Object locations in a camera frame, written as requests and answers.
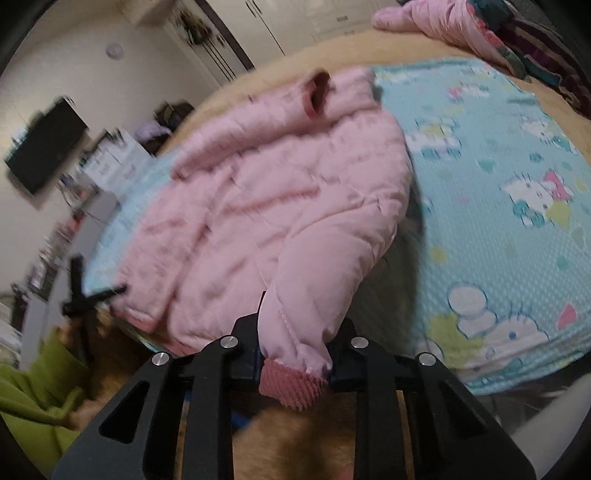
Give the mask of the green sleeve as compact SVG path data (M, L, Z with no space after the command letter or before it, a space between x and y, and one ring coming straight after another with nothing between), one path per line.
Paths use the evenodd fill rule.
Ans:
M54 335L27 371L1 367L1 417L32 464L50 476L78 433L66 426L88 369Z

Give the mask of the pink quilted jacket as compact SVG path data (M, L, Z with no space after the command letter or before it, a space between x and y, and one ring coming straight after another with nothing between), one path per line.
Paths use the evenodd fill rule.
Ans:
M260 392L313 406L409 203L404 134L374 82L366 66L318 70L195 130L125 250L115 314L180 356L256 314Z

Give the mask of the pink floral padded coat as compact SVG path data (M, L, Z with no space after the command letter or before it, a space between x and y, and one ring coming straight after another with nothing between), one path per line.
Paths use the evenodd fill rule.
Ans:
M372 25L394 33L423 33L525 79L525 65L496 33L511 17L502 1L408 1L377 11Z

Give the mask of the striped dark garment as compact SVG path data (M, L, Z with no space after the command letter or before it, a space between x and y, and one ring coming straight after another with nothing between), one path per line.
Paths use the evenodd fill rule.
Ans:
M553 30L514 14L497 30L527 74L559 93L579 114L590 117L590 74Z

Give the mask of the dark bag pile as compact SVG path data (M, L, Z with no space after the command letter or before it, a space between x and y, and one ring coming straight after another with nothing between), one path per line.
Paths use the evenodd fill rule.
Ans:
M155 137L171 136L193 111L194 107L186 101L174 104L163 103L153 114L159 126Z

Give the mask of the white bedroom door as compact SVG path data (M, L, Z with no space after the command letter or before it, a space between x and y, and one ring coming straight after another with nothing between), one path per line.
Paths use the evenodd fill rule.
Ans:
M252 64L236 52L235 40L228 41L198 1L177 1L165 30L181 52L197 67L204 68L216 86L235 81Z

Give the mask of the white wardrobe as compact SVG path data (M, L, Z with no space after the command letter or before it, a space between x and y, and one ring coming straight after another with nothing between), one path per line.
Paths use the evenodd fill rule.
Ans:
M134 25L159 24L175 8L197 6L218 20L249 57L256 46L267 55L287 55L322 40L370 28L370 19L397 1L123 1Z

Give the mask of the black television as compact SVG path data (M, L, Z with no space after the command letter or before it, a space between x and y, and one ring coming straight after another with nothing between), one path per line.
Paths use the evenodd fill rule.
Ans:
M37 195L81 142L87 124L69 97L58 97L52 107L27 127L24 138L7 155L8 177L30 196Z

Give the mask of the tan bed cover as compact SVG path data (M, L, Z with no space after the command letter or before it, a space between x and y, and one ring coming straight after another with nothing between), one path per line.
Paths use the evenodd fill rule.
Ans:
M318 68L335 73L356 65L400 65L451 57L476 58L471 53L420 33L367 30L322 41L242 74L219 88L186 117L160 153L183 143L193 130L245 98L293 82ZM538 80L530 83L508 76L521 90L535 94L541 108L559 124L590 165L590 120L579 115L558 93Z

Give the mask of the round wall clock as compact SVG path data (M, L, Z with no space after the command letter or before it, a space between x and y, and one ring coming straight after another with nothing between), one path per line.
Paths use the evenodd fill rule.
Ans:
M105 48L105 54L109 59L119 61L123 58L124 51L120 44L110 43Z

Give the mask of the purple clothes pile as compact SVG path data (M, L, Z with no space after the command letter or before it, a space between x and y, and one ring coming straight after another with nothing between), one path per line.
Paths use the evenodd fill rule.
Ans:
M157 121L150 121L141 125L133 137L138 143L146 143L160 137L168 138L170 135L171 131L167 127L160 125Z

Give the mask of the blue Hello Kitty blanket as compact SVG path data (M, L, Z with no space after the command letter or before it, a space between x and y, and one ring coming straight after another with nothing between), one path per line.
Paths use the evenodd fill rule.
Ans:
M434 354L477 395L590 349L590 168L536 96L488 64L369 67L412 163L408 208L345 318L403 355ZM118 282L125 250L180 148L130 190L91 263Z

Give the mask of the white drawer chest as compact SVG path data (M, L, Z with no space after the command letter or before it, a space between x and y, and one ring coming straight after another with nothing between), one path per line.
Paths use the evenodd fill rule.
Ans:
M153 163L150 155L125 130L108 132L88 157L82 173L98 189L121 201Z

